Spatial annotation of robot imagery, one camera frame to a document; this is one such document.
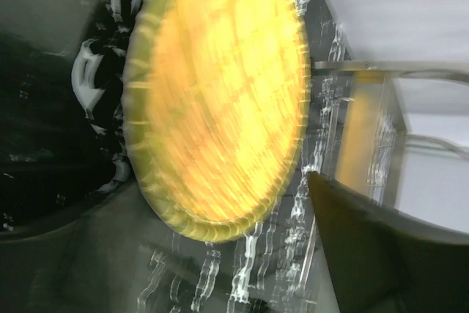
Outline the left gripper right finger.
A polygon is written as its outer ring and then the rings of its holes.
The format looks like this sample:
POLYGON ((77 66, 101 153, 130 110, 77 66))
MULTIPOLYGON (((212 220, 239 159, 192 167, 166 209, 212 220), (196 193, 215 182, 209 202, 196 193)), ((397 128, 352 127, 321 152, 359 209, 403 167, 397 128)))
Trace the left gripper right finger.
POLYGON ((307 180, 340 312, 468 311, 468 234, 381 206, 318 172, 307 180))

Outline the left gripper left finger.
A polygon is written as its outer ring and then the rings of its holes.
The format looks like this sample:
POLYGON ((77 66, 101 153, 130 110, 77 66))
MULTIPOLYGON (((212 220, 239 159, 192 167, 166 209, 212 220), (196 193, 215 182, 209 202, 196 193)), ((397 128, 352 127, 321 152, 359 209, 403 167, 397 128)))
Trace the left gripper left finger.
POLYGON ((168 251, 139 187, 77 221, 1 244, 2 312, 168 312, 168 251))

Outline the green-rimmed woven bamboo plate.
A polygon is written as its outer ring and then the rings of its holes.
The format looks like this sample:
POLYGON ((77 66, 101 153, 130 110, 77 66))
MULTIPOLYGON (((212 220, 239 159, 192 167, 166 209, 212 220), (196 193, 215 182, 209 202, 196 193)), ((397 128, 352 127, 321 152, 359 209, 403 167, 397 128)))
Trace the green-rimmed woven bamboo plate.
POLYGON ((125 62, 125 144, 165 224, 222 243, 271 212, 306 134, 310 68, 295 0, 144 0, 125 62))

